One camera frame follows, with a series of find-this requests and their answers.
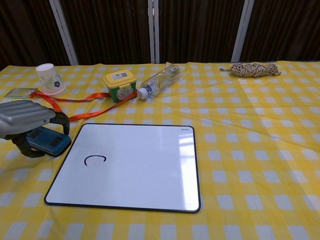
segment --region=yellow lid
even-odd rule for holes
[[[129,70],[125,69],[109,73],[103,77],[103,80],[108,88],[113,89],[134,83],[137,78]]]

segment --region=black marker drawing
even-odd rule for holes
[[[101,155],[91,155],[91,156],[87,156],[87,157],[84,159],[84,165],[86,165],[86,166],[88,167],[86,161],[87,161],[87,159],[92,158],[92,157],[100,157],[100,158],[103,158],[103,162],[105,162],[105,161],[107,160],[107,158],[106,158],[105,156],[101,156]]]

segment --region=yellow checkered tablecloth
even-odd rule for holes
[[[71,124],[72,140],[85,122],[193,126],[199,213],[47,206],[44,195],[66,152],[30,159],[0,139],[0,239],[320,239],[320,62],[276,64],[280,76],[261,78],[219,71],[229,63],[178,64],[181,79],[155,99],[133,99]],[[139,86],[164,67],[56,68],[67,85],[62,97],[80,99],[106,91],[107,73],[128,69]],[[34,67],[8,66],[0,80],[2,97],[12,88],[41,88]],[[68,116],[112,104],[59,102]],[[47,126],[62,132],[60,125]]]

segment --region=plastic water bottle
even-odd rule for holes
[[[154,98],[171,84],[180,79],[181,70],[178,66],[170,65],[141,83],[138,89],[138,97],[141,100]]]

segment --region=rope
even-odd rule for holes
[[[278,67],[273,64],[269,63],[267,65],[261,64],[242,64],[236,63],[233,64],[230,69],[223,69],[220,68],[220,71],[230,71],[233,75],[238,77],[261,77],[261,76],[279,76],[281,72],[278,71]]]

